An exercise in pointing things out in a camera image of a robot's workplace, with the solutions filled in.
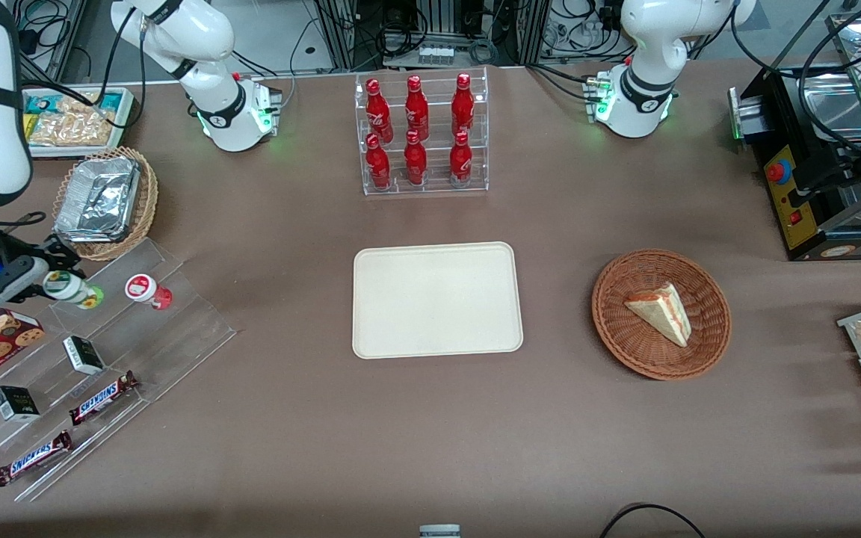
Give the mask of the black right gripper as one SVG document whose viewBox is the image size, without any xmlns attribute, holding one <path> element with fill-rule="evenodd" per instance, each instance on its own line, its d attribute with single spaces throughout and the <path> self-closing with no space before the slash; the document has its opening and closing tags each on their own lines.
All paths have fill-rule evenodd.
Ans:
<svg viewBox="0 0 861 538">
<path fill-rule="evenodd" d="M 4 256 L 0 263 L 0 297 L 45 297 L 43 280 L 55 265 L 78 265 L 81 256 L 58 235 L 49 235 L 43 250 Z"/>
</svg>

